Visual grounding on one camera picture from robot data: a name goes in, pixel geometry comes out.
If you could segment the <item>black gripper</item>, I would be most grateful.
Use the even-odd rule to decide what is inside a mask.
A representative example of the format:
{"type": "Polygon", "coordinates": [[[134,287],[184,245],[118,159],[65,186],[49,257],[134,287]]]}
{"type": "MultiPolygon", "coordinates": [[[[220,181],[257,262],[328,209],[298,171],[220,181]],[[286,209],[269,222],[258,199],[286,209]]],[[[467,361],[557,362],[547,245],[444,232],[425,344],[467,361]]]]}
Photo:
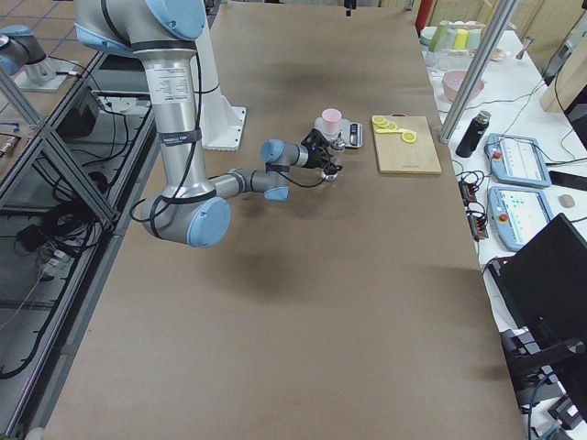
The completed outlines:
{"type": "Polygon", "coordinates": [[[330,145],[330,140],[321,131],[312,128],[302,140],[301,145],[308,153],[305,168],[320,168],[321,170],[324,168],[325,171],[342,170],[343,159],[341,157],[328,158],[327,147],[330,145]]]}

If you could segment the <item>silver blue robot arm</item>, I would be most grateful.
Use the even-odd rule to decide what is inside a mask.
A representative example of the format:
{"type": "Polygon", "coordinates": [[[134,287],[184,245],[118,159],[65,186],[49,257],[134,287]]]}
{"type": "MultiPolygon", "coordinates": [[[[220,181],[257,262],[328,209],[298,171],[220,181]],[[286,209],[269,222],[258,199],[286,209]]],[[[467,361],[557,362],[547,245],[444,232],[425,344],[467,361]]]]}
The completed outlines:
{"type": "Polygon", "coordinates": [[[264,170],[233,169],[210,178],[205,170],[203,125],[211,101],[203,95],[206,62],[214,58],[201,1],[77,1],[75,28],[85,46],[137,59],[147,78],[167,184],[142,204],[138,222],[154,237],[210,248],[231,220],[228,198],[262,193],[284,201],[293,166],[333,178],[342,168],[336,143],[312,130],[303,143],[266,140],[264,170]]]}

